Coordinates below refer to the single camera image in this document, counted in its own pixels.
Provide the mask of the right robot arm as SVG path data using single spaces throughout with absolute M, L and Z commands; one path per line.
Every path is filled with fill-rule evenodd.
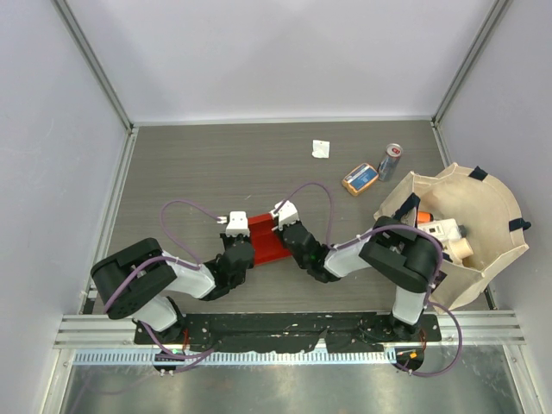
M 419 333 L 430 285 L 442 264 L 443 245 L 434 236 L 389 216 L 333 246 L 317 241 L 300 221 L 279 226 L 275 233 L 299 268 L 319 282 L 336 282 L 366 268 L 379 272 L 396 286 L 386 328 L 401 341 Z

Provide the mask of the red paper box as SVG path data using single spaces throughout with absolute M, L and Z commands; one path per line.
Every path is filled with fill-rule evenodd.
M 255 267 L 283 260 L 292 255 L 283 246 L 278 235 L 275 233 L 274 228 L 277 228 L 277 226 L 269 213 L 249 217 L 248 228 L 254 248 Z

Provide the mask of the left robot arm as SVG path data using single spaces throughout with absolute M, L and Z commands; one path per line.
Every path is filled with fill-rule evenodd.
M 215 259 L 192 264 L 146 238 L 91 268 L 91 278 L 112 320 L 130 317 L 158 342 L 173 344 L 185 330 L 185 317 L 168 292 L 203 301 L 217 300 L 245 282 L 254 266 L 249 234 L 221 234 L 224 251 Z

